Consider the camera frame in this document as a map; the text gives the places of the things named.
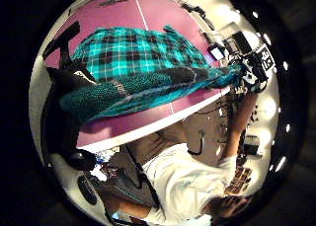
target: ceiling light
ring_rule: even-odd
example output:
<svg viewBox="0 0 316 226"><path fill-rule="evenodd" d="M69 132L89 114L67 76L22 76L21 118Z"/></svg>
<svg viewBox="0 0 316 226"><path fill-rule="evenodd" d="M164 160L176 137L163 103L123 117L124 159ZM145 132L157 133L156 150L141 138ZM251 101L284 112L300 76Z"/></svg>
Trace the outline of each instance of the ceiling light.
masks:
<svg viewBox="0 0 316 226"><path fill-rule="evenodd" d="M258 18L258 17L259 17L259 15L258 15L257 12L253 12L253 16L254 16L255 18Z"/></svg>
<svg viewBox="0 0 316 226"><path fill-rule="evenodd" d="M265 108L265 115L264 117L266 119L271 119L276 111L277 111L277 104L276 104L276 101L271 98L271 97L268 97L264 100L264 103L263 103L263 106Z"/></svg>
<svg viewBox="0 0 316 226"><path fill-rule="evenodd" d="M286 160L286 158L284 156L280 159L280 161L278 162L278 164L276 166L276 172L280 170L280 168L283 166L285 160Z"/></svg>
<svg viewBox="0 0 316 226"><path fill-rule="evenodd" d="M272 43L271 43L271 40L270 40L270 38L267 36L267 34L264 34L264 38L265 38L266 42L268 43L268 45L271 45L271 44L272 44Z"/></svg>
<svg viewBox="0 0 316 226"><path fill-rule="evenodd" d="M289 132L290 131L290 126L289 124L286 126L286 132Z"/></svg>
<svg viewBox="0 0 316 226"><path fill-rule="evenodd" d="M287 70L287 68L288 68L288 64L287 64L287 62L286 62L286 61L284 61L284 62L283 62L283 67L284 67L284 69L285 69L285 70Z"/></svg>
<svg viewBox="0 0 316 226"><path fill-rule="evenodd" d="M216 150L216 156L218 156L220 154L220 145L218 146L217 150Z"/></svg>

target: light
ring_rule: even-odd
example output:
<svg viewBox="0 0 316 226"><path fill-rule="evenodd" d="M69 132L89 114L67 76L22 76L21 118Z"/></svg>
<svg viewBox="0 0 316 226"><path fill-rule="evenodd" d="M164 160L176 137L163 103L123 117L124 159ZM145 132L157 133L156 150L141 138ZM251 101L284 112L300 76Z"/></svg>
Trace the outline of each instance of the light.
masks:
<svg viewBox="0 0 316 226"><path fill-rule="evenodd" d="M272 43L271 43L271 40L270 40L270 38L268 37L267 34L264 34L264 38L265 38L266 42L268 43L268 45L271 45L271 44L272 44Z"/></svg>
<svg viewBox="0 0 316 226"><path fill-rule="evenodd" d="M250 31L243 31L243 34L244 34L247 42L251 46L251 48L256 49L256 47L259 46L260 41L255 33L250 32Z"/></svg>
<svg viewBox="0 0 316 226"><path fill-rule="evenodd" d="M287 64L287 62L286 62L286 61L284 61L284 62L283 62L283 67L284 67L284 69L285 69L285 70L287 70L287 69L288 69L288 64Z"/></svg>
<svg viewBox="0 0 316 226"><path fill-rule="evenodd" d="M280 161L278 162L278 164L276 166L276 172L280 170L280 168L283 166L285 160L286 160L286 158L284 156L280 159Z"/></svg>
<svg viewBox="0 0 316 226"><path fill-rule="evenodd" d="M290 126L289 124L286 126L286 132L289 132L290 131Z"/></svg>
<svg viewBox="0 0 316 226"><path fill-rule="evenodd" d="M217 150L216 150L216 156L218 156L220 154L220 145L218 146Z"/></svg>
<svg viewBox="0 0 316 226"><path fill-rule="evenodd" d="M240 14L226 4L218 5L216 7L216 11L220 16L226 18L226 20L229 22L235 22L238 24L241 20Z"/></svg>
<svg viewBox="0 0 316 226"><path fill-rule="evenodd" d="M253 16L254 16L255 18L258 18L258 17L259 17L259 15L258 15L257 12L253 12Z"/></svg>
<svg viewBox="0 0 316 226"><path fill-rule="evenodd" d="M262 128L260 131L260 145L264 148L272 139L271 132L267 128Z"/></svg>
<svg viewBox="0 0 316 226"><path fill-rule="evenodd" d="M265 108L265 115L264 117L266 119L271 119L276 111L277 111L277 104L276 104L276 101L271 98L271 97L268 97L264 100L264 103L263 103L263 106Z"/></svg>

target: person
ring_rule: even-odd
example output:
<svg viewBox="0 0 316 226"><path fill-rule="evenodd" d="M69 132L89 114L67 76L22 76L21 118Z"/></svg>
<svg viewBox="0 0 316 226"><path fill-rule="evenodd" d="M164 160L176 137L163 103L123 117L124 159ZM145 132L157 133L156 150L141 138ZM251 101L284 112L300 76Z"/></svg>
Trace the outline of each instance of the person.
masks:
<svg viewBox="0 0 316 226"><path fill-rule="evenodd" d="M257 93L245 95L229 123L227 145L217 167L188 153L181 122L129 143L130 152L158 194L160 206L148 207L102 192L108 210L158 225L177 225L203 214L228 218L241 212L251 197L225 196L224 189L234 177L239 140L257 99Z"/></svg>

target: plaid shirt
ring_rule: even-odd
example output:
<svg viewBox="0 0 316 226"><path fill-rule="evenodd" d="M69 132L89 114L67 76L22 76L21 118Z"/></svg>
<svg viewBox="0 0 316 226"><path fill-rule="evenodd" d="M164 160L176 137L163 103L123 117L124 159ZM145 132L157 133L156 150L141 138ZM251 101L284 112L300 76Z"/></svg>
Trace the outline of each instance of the plaid shirt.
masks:
<svg viewBox="0 0 316 226"><path fill-rule="evenodd" d="M96 29L75 50L96 81L175 67L209 68L202 54L170 26L166 33L142 29Z"/></svg>

